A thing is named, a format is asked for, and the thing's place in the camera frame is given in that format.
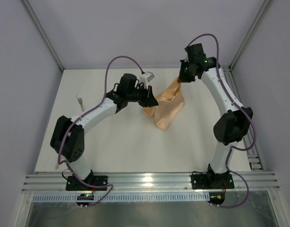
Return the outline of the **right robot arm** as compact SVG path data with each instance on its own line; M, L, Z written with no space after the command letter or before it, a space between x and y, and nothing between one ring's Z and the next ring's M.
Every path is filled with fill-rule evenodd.
M207 57L202 44L188 45L185 51L187 57L180 62L178 81L190 83L196 79L201 80L210 91L220 112L220 118L213 127L217 140L214 157L205 173L192 172L192 188L233 189L234 183L229 171L233 148L247 134L253 111L250 107L245 108L235 97L217 59Z

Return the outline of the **orange cloth napkin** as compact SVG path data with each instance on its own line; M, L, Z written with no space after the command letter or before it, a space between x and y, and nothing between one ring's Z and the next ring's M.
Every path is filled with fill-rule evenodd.
M145 108L143 113L153 118L155 125L165 131L185 105L179 78L176 77L156 99L159 105Z

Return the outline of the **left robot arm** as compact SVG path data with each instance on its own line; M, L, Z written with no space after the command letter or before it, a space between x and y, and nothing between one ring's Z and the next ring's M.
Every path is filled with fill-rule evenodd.
M85 135L98 123L115 115L130 102L137 102L141 107L158 106L152 86L152 72L145 72L141 77L125 73L113 90L106 93L102 103L80 115L68 118L61 116L55 125L50 146L58 154L58 161L65 161L73 175L82 183L90 184L93 176L91 168L83 157Z

